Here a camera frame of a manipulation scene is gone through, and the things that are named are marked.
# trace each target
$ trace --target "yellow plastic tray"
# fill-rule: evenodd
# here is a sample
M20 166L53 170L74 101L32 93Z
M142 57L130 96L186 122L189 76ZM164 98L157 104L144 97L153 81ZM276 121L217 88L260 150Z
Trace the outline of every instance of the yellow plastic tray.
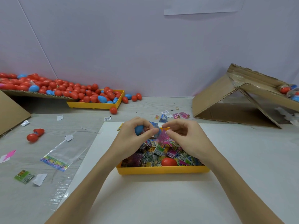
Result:
M116 167L120 175L129 174L173 174L173 173L207 173L210 171L206 166L174 166L174 167L121 167L121 162Z
M77 102L77 101L67 101L66 103L70 108L78 107L78 108L98 108L98 109L110 109L111 107L116 107L121 104L121 99L125 96L124 90L113 90L121 92L121 96L119 97L118 101L115 104L106 104L106 103L85 103L85 102Z

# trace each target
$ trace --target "left hand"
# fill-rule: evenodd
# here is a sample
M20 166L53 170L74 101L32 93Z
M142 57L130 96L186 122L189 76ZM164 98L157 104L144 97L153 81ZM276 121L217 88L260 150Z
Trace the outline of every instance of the left hand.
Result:
M140 125L144 126L145 132L137 136L135 127ZM133 155L143 142L158 132L159 129L153 127L153 125L146 119L135 117L122 125L121 130L118 132L107 152L116 157L118 162L121 162L125 158Z

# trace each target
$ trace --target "clear plastic bag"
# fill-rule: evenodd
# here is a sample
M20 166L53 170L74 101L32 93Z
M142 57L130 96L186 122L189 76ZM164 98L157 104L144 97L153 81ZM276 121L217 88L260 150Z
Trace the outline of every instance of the clear plastic bag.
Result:
M95 138L94 132L73 132L73 139L63 140L53 148L40 161L65 171L87 148L91 146Z

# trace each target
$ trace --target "forearm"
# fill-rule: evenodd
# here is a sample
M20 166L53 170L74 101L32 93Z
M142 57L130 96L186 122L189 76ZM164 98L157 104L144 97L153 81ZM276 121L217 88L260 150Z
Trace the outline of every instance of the forearm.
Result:
M283 224L220 153L209 166L243 224Z
M115 157L105 153L45 224L81 223L91 209L107 176L116 165Z

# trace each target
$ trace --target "gray table surface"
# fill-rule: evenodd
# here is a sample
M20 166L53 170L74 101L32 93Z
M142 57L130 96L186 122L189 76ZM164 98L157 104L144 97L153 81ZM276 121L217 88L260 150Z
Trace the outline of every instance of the gray table surface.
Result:
M103 118L112 116L110 121L127 121L140 116L150 121L161 111L185 112L192 116L192 98L144 97L142 101L121 104L117 115L109 110L71 109L64 100L26 98L19 103L32 113L30 124L15 127L0 138L1 155L16 149L15 155L0 164L0 217L1 224L24 223L43 224L56 210L61 198L76 174L88 149L65 171L61 172L40 161L44 155L57 146L65 135L88 128L93 141L103 124ZM57 121L57 115L63 120ZM215 121L196 119L199 123ZM26 136L35 128L45 129L45 134L34 144L29 144ZM48 174L42 186L34 186L32 181L22 184L13 177L22 169L34 174Z

